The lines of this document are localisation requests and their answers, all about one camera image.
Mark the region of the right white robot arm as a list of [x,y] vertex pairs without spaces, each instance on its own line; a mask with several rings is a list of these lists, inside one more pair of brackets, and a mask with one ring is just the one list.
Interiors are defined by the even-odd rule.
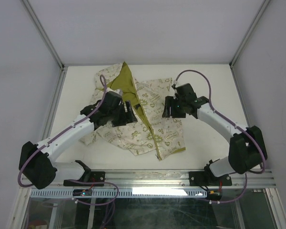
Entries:
[[172,88],[174,96],[165,98],[163,118],[191,115],[211,126],[229,143],[226,157],[206,165],[204,181],[207,184],[214,185],[223,175],[251,172],[252,168],[266,162],[266,147],[257,126],[247,127],[231,121],[216,111],[208,98],[197,97],[189,83]]

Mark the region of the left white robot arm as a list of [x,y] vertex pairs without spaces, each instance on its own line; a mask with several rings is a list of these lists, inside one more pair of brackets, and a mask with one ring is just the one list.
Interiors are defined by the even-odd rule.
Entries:
[[101,100],[84,107],[80,114],[56,136],[38,143],[27,142],[22,146],[19,170],[37,189],[44,189],[52,182],[66,185],[86,185],[93,181],[91,169],[80,160],[70,163],[57,162],[57,158],[76,141],[106,124],[113,127],[137,122],[130,101],[123,101],[115,91],[103,94]]

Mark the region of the cream green printed jacket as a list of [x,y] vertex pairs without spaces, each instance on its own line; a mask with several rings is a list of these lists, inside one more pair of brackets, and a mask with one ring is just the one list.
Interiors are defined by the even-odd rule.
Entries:
[[82,143],[91,145],[99,136],[135,156],[156,150],[158,160],[186,149],[181,119],[162,117],[165,98],[170,95],[172,78],[140,82],[132,76],[127,63],[114,64],[94,75],[95,91],[91,104],[102,98],[101,75],[105,77],[108,89],[120,89],[123,100],[130,101],[137,122],[119,127],[106,124],[81,138]]

